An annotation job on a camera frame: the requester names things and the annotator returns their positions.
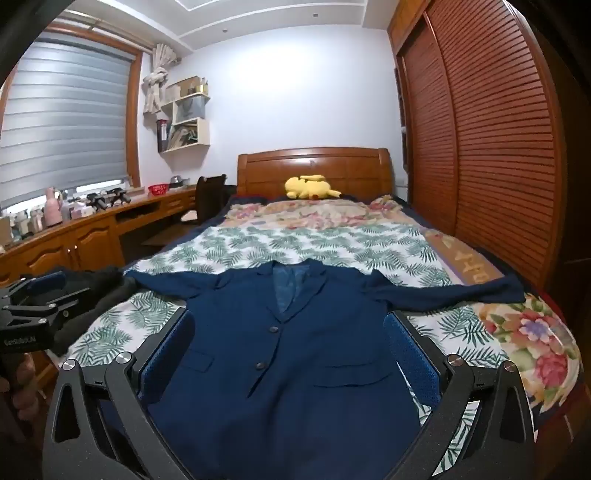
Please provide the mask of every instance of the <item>blazer sleeve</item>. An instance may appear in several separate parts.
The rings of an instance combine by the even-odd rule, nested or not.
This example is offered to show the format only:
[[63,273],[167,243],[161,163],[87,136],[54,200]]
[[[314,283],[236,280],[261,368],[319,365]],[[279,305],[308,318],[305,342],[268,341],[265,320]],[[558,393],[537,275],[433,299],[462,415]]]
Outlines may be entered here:
[[379,271],[367,276],[365,293],[389,307],[407,312],[429,312],[452,307],[461,301],[481,303],[523,303],[524,288],[515,275],[479,285],[449,285],[445,287],[404,287],[391,283]]
[[159,275],[150,275],[135,270],[128,271],[126,277],[132,277],[142,286],[156,293],[168,295],[176,299],[192,299],[201,295],[204,291],[219,288],[225,284],[227,275],[197,273],[197,272],[177,272],[161,273]]

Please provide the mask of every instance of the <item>window frame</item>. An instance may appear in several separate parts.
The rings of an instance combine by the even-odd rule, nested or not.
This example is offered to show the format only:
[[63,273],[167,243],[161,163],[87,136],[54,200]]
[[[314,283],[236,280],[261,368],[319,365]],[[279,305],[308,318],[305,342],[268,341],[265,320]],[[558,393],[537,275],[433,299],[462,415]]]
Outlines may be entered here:
[[[139,102],[139,81],[142,68],[143,51],[127,43],[108,37],[101,33],[75,27],[74,25],[52,22],[44,31],[72,35],[74,37],[92,40],[109,47],[118,48],[135,56],[129,67],[129,79],[127,85],[127,99],[125,108],[125,161],[129,185],[139,187],[139,159],[138,159],[138,102]],[[4,82],[2,95],[0,95],[0,133],[2,132],[2,121],[8,100],[8,92],[17,72],[18,63],[12,69]]]

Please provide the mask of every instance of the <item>white wall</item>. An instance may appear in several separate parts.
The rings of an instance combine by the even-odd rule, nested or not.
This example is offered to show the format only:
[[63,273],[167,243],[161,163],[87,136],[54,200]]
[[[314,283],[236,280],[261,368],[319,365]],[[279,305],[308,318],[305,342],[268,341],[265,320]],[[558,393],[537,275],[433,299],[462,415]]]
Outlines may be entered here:
[[[212,144],[163,158],[156,150],[155,119],[142,119],[142,184],[166,181],[169,171],[193,181],[225,173],[228,183],[236,183],[241,153],[385,147],[396,184],[406,185],[394,58],[384,30],[321,25],[247,35],[197,50],[171,69],[170,81],[192,75],[209,80]],[[406,188],[397,193],[406,198]]]

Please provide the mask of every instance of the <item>wardrobe sliding door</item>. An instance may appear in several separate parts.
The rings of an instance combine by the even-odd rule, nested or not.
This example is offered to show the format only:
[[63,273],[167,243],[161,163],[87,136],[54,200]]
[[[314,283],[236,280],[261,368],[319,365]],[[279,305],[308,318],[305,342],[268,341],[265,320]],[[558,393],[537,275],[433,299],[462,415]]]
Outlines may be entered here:
[[453,235],[456,217],[455,127],[446,74],[433,31],[420,20],[401,52],[410,102],[413,208]]
[[433,0],[398,52],[413,207],[543,286],[563,216],[560,108],[525,19],[504,0]]

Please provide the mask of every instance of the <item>bedspread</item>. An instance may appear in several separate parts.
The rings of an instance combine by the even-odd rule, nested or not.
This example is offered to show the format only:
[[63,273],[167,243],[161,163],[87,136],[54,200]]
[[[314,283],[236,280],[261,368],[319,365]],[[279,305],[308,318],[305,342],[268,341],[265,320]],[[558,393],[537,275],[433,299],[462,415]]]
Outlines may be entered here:
[[[389,195],[369,205],[350,200],[234,205],[222,225],[327,229],[390,222],[416,226],[454,283],[473,285],[502,276],[484,256],[457,238],[419,225]],[[581,356],[568,328],[534,291],[527,295],[525,304],[473,304],[472,307],[487,332],[518,366],[535,416],[552,415],[581,381]]]
[[[213,227],[191,242],[140,261],[134,269],[151,274],[183,270],[219,273],[270,260],[295,264],[306,258],[328,265],[355,267],[365,273],[376,268],[392,282],[402,285],[428,287],[451,283],[418,228],[396,223],[325,230]],[[99,318],[71,347],[68,357],[76,358],[82,365],[94,365],[111,361],[122,351],[133,351],[170,318],[175,308],[151,292],[138,293]],[[409,318],[444,353],[459,353],[472,365],[494,367],[507,359],[470,306]],[[416,399],[415,402],[424,422],[430,409]],[[457,458],[477,407],[477,403],[468,406],[440,469],[448,468]]]
[[[416,287],[478,283],[486,281],[479,274],[486,273],[489,279],[501,275],[488,264],[474,268],[473,262],[469,264],[472,268],[458,270],[451,259],[461,254],[452,248],[451,257],[446,256],[441,248],[444,240],[439,232],[408,217],[389,196],[367,206],[348,200],[234,205],[222,226],[208,228],[197,238],[133,268],[151,274],[219,273],[270,260],[294,264],[314,258],[365,273],[376,268],[393,283]],[[467,258],[471,252],[462,254]],[[456,264],[466,258],[456,259]],[[140,292],[100,317],[64,358],[96,365],[110,362],[122,351],[134,351],[148,335],[159,331],[178,305],[152,292]],[[557,408],[579,379],[580,353],[572,335],[550,307],[532,294],[519,305],[463,305],[409,318],[445,354],[458,353],[471,365],[495,367],[504,359],[513,360],[530,395],[535,427],[541,414]],[[415,402],[424,422],[430,409]],[[472,403],[467,408],[436,472],[454,463],[477,407]]]

